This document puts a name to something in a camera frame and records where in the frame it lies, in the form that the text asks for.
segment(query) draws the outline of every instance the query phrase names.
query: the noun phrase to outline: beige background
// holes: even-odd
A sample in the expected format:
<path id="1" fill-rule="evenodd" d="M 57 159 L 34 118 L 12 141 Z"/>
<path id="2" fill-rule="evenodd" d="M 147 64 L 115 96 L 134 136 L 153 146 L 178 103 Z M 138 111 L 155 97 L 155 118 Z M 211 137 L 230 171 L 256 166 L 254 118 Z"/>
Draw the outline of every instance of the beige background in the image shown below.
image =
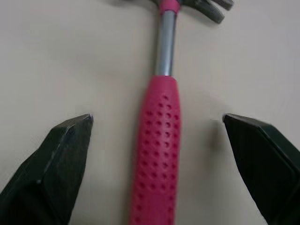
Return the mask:
<path id="1" fill-rule="evenodd" d="M 299 7 L 298 0 L 237 0 L 219 26 L 180 12 L 177 225 L 265 224 L 221 115 L 269 121 L 300 149 Z M 93 113 L 71 224 L 126 224 L 136 115 L 153 73 L 157 22 L 146 0 L 0 1 L 0 191 L 54 125 Z"/>

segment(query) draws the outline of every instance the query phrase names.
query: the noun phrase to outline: claw hammer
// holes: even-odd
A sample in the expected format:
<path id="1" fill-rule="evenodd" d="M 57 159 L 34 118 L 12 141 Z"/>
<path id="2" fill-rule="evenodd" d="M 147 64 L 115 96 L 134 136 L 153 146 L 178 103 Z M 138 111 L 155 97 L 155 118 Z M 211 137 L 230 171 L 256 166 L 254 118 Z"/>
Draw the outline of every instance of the claw hammer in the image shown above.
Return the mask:
<path id="1" fill-rule="evenodd" d="M 229 10 L 232 0 L 213 0 Z M 180 149 L 180 102 L 172 76 L 176 17 L 182 5 L 216 23 L 224 16 L 208 0 L 161 0 L 156 74 L 139 116 L 130 225 L 173 225 Z"/>

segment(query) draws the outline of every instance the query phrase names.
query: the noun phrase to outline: black metal jaw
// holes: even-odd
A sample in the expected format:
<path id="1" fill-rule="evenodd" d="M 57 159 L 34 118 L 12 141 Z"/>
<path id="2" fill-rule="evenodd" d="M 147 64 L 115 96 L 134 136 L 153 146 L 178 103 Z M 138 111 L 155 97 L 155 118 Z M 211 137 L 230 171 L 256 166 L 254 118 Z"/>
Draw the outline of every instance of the black metal jaw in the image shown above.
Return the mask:
<path id="1" fill-rule="evenodd" d="M 230 10 L 233 6 L 232 0 L 213 1 L 226 10 Z M 209 0 L 183 0 L 182 5 L 196 9 L 210 18 L 213 22 L 221 23 L 224 19 L 224 15 L 221 13 L 221 11 Z"/>
<path id="2" fill-rule="evenodd" d="M 0 194 L 1 225 L 67 225 L 83 179 L 92 115 L 55 126 Z"/>

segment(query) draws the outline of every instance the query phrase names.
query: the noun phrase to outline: pink handle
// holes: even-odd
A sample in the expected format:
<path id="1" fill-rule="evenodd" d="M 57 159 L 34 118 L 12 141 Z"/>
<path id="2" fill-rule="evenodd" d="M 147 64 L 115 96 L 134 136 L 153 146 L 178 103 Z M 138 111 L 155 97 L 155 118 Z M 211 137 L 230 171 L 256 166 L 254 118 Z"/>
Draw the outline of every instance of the pink handle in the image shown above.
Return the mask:
<path id="1" fill-rule="evenodd" d="M 140 115 L 130 225 L 173 225 L 180 147 L 177 82 L 154 76 Z"/>

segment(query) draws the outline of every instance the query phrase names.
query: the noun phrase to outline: table surface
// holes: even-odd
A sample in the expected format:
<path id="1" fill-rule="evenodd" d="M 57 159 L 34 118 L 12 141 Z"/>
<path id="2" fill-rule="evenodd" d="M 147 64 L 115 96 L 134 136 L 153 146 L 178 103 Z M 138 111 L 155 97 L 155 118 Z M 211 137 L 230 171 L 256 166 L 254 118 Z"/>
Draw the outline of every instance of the table surface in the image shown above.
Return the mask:
<path id="1" fill-rule="evenodd" d="M 221 118 L 235 113 L 270 122 L 300 148 L 299 7 L 298 0 L 237 0 L 221 25 L 188 8 L 179 13 L 177 225 L 265 224 Z M 153 74 L 157 15 L 146 0 L 0 2 L 0 191 L 53 126 L 92 113 L 71 224 L 126 224 L 136 118 Z"/>

